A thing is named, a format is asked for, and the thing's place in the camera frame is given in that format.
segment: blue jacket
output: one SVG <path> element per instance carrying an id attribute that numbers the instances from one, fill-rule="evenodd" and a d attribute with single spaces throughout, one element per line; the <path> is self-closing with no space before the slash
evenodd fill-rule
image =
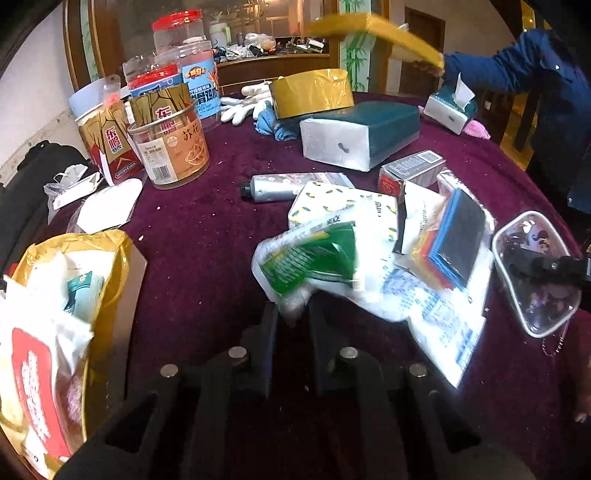
<path id="1" fill-rule="evenodd" d="M 445 55 L 444 81 L 472 89 L 524 93 L 541 88 L 531 139 L 550 183 L 571 206 L 591 213 L 591 87 L 566 45 L 548 30 L 528 30 L 494 57 Z"/>

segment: purple tablecloth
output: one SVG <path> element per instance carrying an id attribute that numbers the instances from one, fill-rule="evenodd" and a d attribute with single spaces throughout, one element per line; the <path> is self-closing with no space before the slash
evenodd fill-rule
<path id="1" fill-rule="evenodd" d="M 369 99 L 394 100 L 357 97 Z M 259 322 L 266 298 L 251 273 L 252 254 L 259 241 L 286 230 L 290 203 L 246 203 L 238 186 L 254 174 L 338 170 L 303 158 L 299 141 L 259 135 L 250 119 L 241 127 L 214 129 L 207 144 L 211 165 L 203 177 L 169 191 L 146 184 L 133 218 L 123 227 L 148 260 L 131 341 L 130 388 L 164 364 L 201 364 L 235 345 L 244 328 Z M 525 210 L 537 210 L 576 249 L 549 202 L 497 145 L 423 122 L 419 139 L 392 159 L 425 149 L 447 160 L 499 226 Z M 378 170 L 347 175 L 356 187 L 373 190 Z M 344 300 L 334 299 L 332 306 L 328 319 L 378 359 L 423 359 L 404 325 L 387 323 Z M 478 428 L 492 432 L 538 478 L 546 478 L 573 435 L 568 355 L 544 356 L 541 341 L 522 331 L 494 273 L 487 307 L 488 321 L 456 400 Z M 585 312 L 576 315 L 566 349 L 576 349 L 579 331 L 589 337 L 589 320 Z M 335 475 L 324 447 L 330 441 L 322 432 L 328 424 L 338 424 L 339 430 L 350 411 L 316 399 L 304 323 L 295 330 L 280 326 L 271 398 L 264 407 L 247 410 L 238 420 L 239 434 L 230 439 L 232 478 L 246 478 L 246 472 L 258 478 Z M 358 443 L 341 440 L 348 457 L 356 458 L 351 445 Z M 358 461 L 351 464 L 355 469 Z"/>

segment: person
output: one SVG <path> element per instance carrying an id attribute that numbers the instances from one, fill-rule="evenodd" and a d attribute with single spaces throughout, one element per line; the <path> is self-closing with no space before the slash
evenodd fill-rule
<path id="1" fill-rule="evenodd" d="M 493 57 L 444 55 L 444 69 L 417 66 L 455 86 L 525 93 L 540 89 L 531 139 L 530 178 L 585 245 L 591 232 L 591 86 L 569 49 L 552 30 L 524 31 Z"/>

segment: door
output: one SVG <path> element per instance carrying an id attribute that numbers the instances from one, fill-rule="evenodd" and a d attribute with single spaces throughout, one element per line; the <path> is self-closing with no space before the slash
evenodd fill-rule
<path id="1" fill-rule="evenodd" d="M 443 51 L 445 20 L 405 7 L 404 21 L 408 23 L 408 30 L 411 33 L 422 38 L 429 45 L 438 49 L 438 51 Z M 400 93 L 408 93 L 426 98 L 437 90 L 438 85 L 439 79 L 426 72 L 422 72 L 410 63 L 402 63 Z"/>

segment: barcode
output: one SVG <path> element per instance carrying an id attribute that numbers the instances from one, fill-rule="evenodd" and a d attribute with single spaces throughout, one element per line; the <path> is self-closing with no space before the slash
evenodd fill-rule
<path id="1" fill-rule="evenodd" d="M 170 172 L 168 171 L 168 167 L 166 166 L 152 168 L 152 172 L 154 173 L 154 180 L 171 179 Z"/>
<path id="2" fill-rule="evenodd" d="M 437 155 L 435 152 L 432 152 L 431 150 L 418 153 L 417 157 L 422 158 L 424 161 L 428 163 L 435 163 L 436 161 L 439 161 L 443 158 L 440 155 Z"/>

